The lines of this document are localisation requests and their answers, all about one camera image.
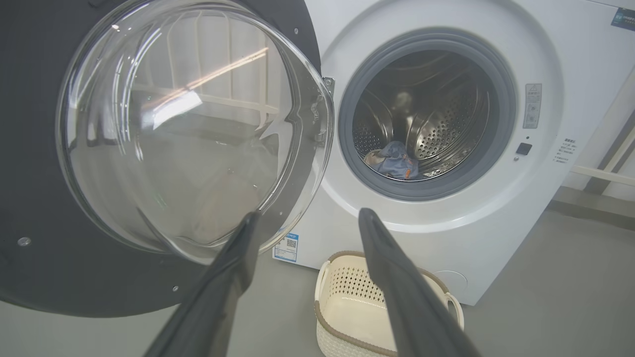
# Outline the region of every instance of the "screw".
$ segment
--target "screw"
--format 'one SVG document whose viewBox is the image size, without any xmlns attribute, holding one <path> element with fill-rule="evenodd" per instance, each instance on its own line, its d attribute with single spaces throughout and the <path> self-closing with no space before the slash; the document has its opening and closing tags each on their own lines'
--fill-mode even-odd
<svg viewBox="0 0 635 357">
<path fill-rule="evenodd" d="M 22 237 L 18 239 L 19 246 L 29 246 L 31 245 L 31 239 L 29 237 Z"/>
</svg>

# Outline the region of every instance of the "warning label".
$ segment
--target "warning label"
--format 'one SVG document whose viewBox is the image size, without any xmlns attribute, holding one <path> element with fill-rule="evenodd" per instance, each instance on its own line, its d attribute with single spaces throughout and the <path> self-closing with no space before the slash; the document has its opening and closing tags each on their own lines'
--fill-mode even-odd
<svg viewBox="0 0 635 357">
<path fill-rule="evenodd" d="M 568 163 L 569 159 L 572 158 L 573 153 L 575 152 L 575 149 L 577 148 L 578 146 L 575 144 L 574 139 L 566 138 L 565 141 L 563 141 L 562 144 L 560 144 L 560 147 L 558 147 L 558 152 L 554 156 L 553 161 L 559 164 Z"/>
<path fill-rule="evenodd" d="M 540 103 L 542 102 L 542 84 L 525 85 L 525 120 L 524 129 L 538 128 L 540 119 Z"/>
</svg>

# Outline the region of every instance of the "white basket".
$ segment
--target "white basket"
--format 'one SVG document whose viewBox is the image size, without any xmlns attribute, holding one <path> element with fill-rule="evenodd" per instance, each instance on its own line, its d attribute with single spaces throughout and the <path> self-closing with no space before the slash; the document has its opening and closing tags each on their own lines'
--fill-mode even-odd
<svg viewBox="0 0 635 357">
<path fill-rule="evenodd" d="M 458 300 L 439 278 L 419 270 L 445 306 L 452 302 L 463 329 Z M 322 265 L 314 306 L 317 344 L 326 357 L 397 356 L 384 293 L 370 279 L 362 253 L 336 253 Z"/>
</svg>

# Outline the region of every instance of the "sticker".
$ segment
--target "sticker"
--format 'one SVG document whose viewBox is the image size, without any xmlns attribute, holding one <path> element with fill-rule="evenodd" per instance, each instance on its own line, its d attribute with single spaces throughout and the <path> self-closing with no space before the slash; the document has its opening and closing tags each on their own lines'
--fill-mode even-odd
<svg viewBox="0 0 635 357">
<path fill-rule="evenodd" d="M 635 11 L 624 8 L 617 9 L 611 26 L 635 31 Z"/>
<path fill-rule="evenodd" d="M 540 103 L 542 101 L 542 84 L 525 85 L 525 121 L 523 129 L 538 128 Z"/>
<path fill-rule="evenodd" d="M 294 262 L 298 256 L 298 236 L 289 233 L 274 247 L 274 258 Z"/>
<path fill-rule="evenodd" d="M 568 163 L 577 148 L 578 146 L 575 144 L 575 140 L 565 139 L 565 141 L 560 144 L 560 147 L 558 147 L 558 152 L 554 156 L 553 161 L 559 164 Z"/>
</svg>

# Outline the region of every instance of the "blue clothing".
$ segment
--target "blue clothing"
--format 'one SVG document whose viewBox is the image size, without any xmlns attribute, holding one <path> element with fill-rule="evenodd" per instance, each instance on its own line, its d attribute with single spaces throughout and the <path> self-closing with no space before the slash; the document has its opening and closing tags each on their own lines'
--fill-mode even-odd
<svg viewBox="0 0 635 357">
<path fill-rule="evenodd" d="M 406 146 L 399 141 L 389 142 L 377 156 L 385 158 L 371 167 L 389 177 L 401 180 L 415 180 L 419 177 L 419 162 L 408 157 Z"/>
</svg>

